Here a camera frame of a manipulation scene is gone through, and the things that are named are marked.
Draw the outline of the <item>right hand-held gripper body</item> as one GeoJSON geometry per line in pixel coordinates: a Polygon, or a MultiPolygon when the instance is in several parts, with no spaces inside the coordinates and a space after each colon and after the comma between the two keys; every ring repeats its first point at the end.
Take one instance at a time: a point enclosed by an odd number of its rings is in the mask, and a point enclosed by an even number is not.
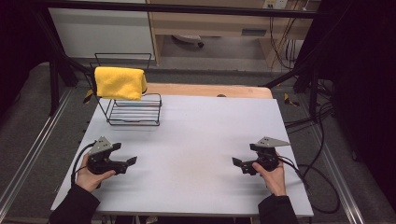
{"type": "Polygon", "coordinates": [[[257,163],[259,163],[268,172],[274,171],[279,165],[276,147],[289,145],[289,142],[264,136],[255,144],[255,151],[258,155],[257,163]]]}

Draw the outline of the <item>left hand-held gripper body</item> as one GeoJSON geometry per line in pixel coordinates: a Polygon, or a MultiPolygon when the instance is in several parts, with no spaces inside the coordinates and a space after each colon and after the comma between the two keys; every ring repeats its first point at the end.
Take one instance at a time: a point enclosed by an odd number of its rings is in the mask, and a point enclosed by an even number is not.
{"type": "Polygon", "coordinates": [[[90,149],[88,155],[88,169],[95,175],[103,174],[113,170],[116,174],[125,174],[127,170],[126,161],[113,161],[110,159],[112,145],[104,136],[101,136],[90,149]]]}

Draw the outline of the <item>black wire rack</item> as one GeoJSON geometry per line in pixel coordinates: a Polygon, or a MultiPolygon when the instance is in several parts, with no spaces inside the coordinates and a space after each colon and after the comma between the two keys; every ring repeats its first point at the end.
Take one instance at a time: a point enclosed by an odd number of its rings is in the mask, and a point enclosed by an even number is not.
{"type": "Polygon", "coordinates": [[[110,125],[159,126],[162,96],[159,93],[145,92],[140,101],[106,99],[96,94],[94,70],[98,66],[126,67],[142,69],[146,72],[151,64],[150,53],[95,53],[90,63],[92,74],[87,75],[91,82],[93,96],[110,125]]]}

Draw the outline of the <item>yellow towel with black edge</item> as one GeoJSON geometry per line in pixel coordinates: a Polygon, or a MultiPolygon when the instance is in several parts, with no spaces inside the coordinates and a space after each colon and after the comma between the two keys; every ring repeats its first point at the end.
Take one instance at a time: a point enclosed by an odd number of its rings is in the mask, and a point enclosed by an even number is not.
{"type": "Polygon", "coordinates": [[[142,69],[98,66],[94,70],[96,94],[102,98],[140,101],[147,91],[142,69]]]}

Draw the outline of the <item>person's left hand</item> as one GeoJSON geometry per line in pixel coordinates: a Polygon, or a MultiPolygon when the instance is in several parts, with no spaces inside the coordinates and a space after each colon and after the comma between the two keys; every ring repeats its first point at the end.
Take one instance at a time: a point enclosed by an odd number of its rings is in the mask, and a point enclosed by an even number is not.
{"type": "Polygon", "coordinates": [[[83,157],[82,163],[77,171],[76,184],[88,192],[93,192],[106,179],[109,179],[116,172],[113,170],[107,171],[100,175],[95,175],[87,168],[89,155],[83,157]]]}

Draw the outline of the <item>person's right hand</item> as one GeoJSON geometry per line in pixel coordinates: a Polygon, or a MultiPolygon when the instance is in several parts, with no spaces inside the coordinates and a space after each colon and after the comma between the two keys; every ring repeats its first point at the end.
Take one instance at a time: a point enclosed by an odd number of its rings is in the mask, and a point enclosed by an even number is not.
{"type": "Polygon", "coordinates": [[[253,162],[252,167],[264,179],[266,187],[270,190],[272,194],[274,194],[275,196],[287,195],[284,166],[282,162],[271,172],[265,170],[257,162],[253,162]]]}

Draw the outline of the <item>wooden board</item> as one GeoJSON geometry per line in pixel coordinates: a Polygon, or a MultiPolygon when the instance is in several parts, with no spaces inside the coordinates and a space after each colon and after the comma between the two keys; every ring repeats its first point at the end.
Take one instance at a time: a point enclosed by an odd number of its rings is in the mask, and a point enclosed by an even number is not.
{"type": "Polygon", "coordinates": [[[272,99],[273,94],[267,88],[226,85],[149,83],[147,93],[161,95],[213,96],[225,95],[233,98],[272,99]]]}

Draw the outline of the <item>white cabinet panel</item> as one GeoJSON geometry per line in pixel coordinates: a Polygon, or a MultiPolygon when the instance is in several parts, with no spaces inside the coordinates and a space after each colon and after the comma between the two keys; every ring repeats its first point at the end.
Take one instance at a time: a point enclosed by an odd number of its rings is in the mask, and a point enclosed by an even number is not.
{"type": "Polygon", "coordinates": [[[69,57],[153,52],[147,13],[62,8],[49,12],[69,57]]]}

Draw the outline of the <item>chair wheel base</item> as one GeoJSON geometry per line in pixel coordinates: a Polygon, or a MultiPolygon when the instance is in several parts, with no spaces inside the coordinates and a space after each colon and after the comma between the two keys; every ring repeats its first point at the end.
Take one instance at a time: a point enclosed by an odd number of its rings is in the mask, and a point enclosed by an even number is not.
{"type": "Polygon", "coordinates": [[[199,48],[202,48],[205,45],[202,42],[202,38],[198,35],[173,35],[173,38],[182,42],[196,44],[199,48]]]}

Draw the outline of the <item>white power strip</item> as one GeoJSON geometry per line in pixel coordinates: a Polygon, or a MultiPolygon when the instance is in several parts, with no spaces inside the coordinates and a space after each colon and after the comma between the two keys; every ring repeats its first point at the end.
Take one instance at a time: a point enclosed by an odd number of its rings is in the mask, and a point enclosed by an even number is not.
{"type": "Polygon", "coordinates": [[[288,0],[264,0],[263,8],[284,9],[288,0]]]}

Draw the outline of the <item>aluminium floor rail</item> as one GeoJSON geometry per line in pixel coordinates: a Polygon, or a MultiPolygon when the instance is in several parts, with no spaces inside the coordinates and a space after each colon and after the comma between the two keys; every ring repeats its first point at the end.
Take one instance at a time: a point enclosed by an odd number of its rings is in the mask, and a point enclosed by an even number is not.
{"type": "Polygon", "coordinates": [[[318,143],[318,147],[321,150],[319,153],[321,159],[323,160],[326,170],[330,175],[330,179],[334,184],[338,194],[341,205],[346,213],[346,217],[350,224],[364,224],[364,218],[361,214],[350,188],[341,173],[335,159],[333,158],[330,148],[325,142],[324,132],[319,128],[319,126],[314,125],[311,128],[312,134],[315,136],[315,140],[318,143]]]}
{"type": "Polygon", "coordinates": [[[42,149],[50,138],[53,129],[58,123],[59,118],[63,114],[64,109],[69,102],[69,98],[72,92],[72,88],[67,88],[64,91],[59,101],[59,107],[55,110],[54,114],[52,116],[49,116],[49,118],[46,120],[45,125],[41,129],[33,144],[30,146],[28,153],[24,157],[16,174],[12,177],[4,193],[0,196],[0,223],[5,219],[7,212],[9,211],[11,205],[13,204],[15,198],[21,190],[23,183],[25,182],[27,176],[30,174],[35,164],[35,161],[39,157],[42,149]]]}

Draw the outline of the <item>black frame strut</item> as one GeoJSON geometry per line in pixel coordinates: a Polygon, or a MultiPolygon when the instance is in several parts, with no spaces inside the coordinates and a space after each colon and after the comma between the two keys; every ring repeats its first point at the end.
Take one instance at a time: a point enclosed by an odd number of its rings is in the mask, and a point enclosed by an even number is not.
{"type": "Polygon", "coordinates": [[[44,49],[49,61],[51,95],[49,114],[52,116],[60,107],[59,78],[63,80],[67,87],[74,87],[78,84],[75,71],[86,75],[91,70],[66,55],[50,12],[46,7],[30,5],[29,13],[36,26],[36,36],[39,44],[44,49]]]}
{"type": "Polygon", "coordinates": [[[308,86],[310,89],[309,116],[317,120],[318,99],[318,70],[323,65],[326,53],[332,49],[339,22],[343,19],[353,0],[339,0],[335,4],[333,0],[322,0],[317,16],[313,20],[307,38],[303,43],[303,49],[311,46],[311,50],[302,59],[298,59],[296,66],[287,74],[264,84],[265,88],[271,89],[291,77],[297,76],[293,89],[303,92],[308,86]]]}

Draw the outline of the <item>black metal frame bar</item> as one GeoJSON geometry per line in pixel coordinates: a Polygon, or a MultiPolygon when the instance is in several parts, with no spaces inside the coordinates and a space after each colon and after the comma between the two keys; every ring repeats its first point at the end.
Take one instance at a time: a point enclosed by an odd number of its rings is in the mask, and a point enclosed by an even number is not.
{"type": "Polygon", "coordinates": [[[73,0],[35,0],[35,2],[43,7],[89,9],[89,10],[235,15],[235,16],[298,18],[298,19],[315,19],[326,16],[325,12],[320,12],[320,11],[299,11],[299,10],[283,10],[283,9],[209,7],[209,6],[116,3],[116,2],[73,1],[73,0]]]}

